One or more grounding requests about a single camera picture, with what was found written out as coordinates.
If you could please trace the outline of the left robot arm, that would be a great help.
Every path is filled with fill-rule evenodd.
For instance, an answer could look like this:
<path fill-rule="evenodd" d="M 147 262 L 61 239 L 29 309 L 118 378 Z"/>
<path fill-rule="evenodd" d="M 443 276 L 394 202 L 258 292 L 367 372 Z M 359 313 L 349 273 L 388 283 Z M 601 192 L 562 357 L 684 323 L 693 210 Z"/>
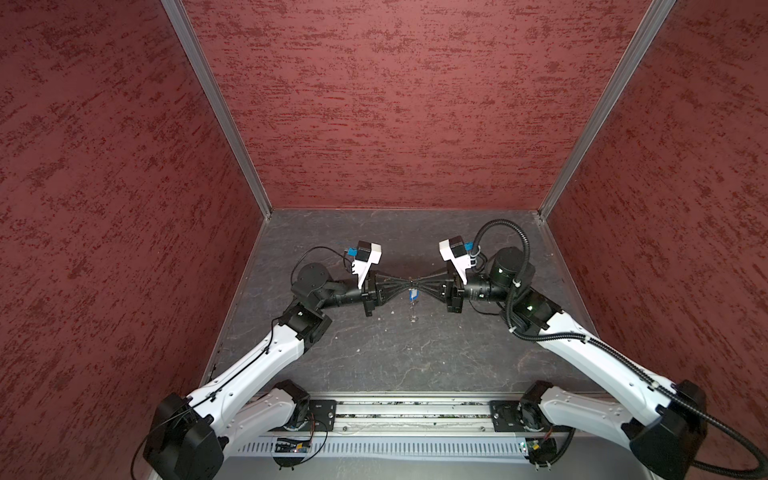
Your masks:
<path fill-rule="evenodd" d="M 410 288 L 408 280 L 373 272 L 359 283 L 334 281 L 325 266 L 304 266 L 291 286 L 293 300 L 271 322 L 269 334 L 224 373 L 185 397 L 170 394 L 157 406 L 135 456 L 163 479 L 212 479 L 250 437 L 273 429 L 330 431 L 306 390 L 290 380 L 267 385 L 329 328 L 325 307 L 360 303 L 367 314 Z"/>

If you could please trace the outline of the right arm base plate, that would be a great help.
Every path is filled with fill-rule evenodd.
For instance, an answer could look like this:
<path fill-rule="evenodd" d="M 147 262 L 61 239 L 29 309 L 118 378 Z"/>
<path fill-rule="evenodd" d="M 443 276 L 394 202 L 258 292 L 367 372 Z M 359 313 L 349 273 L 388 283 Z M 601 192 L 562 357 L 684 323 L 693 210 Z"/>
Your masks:
<path fill-rule="evenodd" d="M 496 433 L 524 432 L 517 400 L 492 400 L 489 402 L 490 419 Z"/>

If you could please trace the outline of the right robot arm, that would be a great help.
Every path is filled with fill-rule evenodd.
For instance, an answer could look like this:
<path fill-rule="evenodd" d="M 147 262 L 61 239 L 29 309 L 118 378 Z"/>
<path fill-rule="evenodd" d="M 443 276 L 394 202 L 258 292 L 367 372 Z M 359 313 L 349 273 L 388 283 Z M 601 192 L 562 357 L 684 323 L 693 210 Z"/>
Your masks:
<path fill-rule="evenodd" d="M 528 431 L 552 427 L 582 430 L 628 449 L 648 470 L 663 479 L 682 479 L 692 467 L 707 435 L 705 421 L 682 406 L 704 401 L 690 382 L 676 391 L 673 382 L 627 359 L 601 342 L 558 304 L 532 288 L 535 268 L 525 252 L 501 249 L 486 272 L 475 272 L 470 257 L 442 253 L 446 270 L 412 281 L 412 286 L 444 301 L 459 313 L 466 301 L 489 301 L 503 307 L 510 333 L 542 346 L 598 384 L 610 400 L 596 400 L 537 381 L 519 400 L 514 419 Z"/>

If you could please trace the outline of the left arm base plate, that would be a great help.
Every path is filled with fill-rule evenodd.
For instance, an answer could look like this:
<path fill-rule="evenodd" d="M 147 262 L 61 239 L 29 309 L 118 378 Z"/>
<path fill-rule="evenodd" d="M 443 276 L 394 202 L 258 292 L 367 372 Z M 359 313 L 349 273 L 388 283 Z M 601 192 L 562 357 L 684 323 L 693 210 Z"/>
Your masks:
<path fill-rule="evenodd" d="M 336 421 L 338 402 L 327 399 L 310 399 L 303 407 L 299 415 L 299 431 L 310 432 L 313 428 L 319 428 L 321 432 L 332 432 Z"/>

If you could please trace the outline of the small keys bunch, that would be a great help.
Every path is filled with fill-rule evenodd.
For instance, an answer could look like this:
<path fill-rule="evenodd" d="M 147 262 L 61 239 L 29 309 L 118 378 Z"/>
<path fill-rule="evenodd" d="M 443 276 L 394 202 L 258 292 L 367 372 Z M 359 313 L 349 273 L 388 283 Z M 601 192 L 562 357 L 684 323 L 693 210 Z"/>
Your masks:
<path fill-rule="evenodd" d="M 416 323 L 419 320 L 418 316 L 418 301 L 413 300 L 410 302 L 409 306 L 409 316 L 410 316 L 410 322 Z"/>

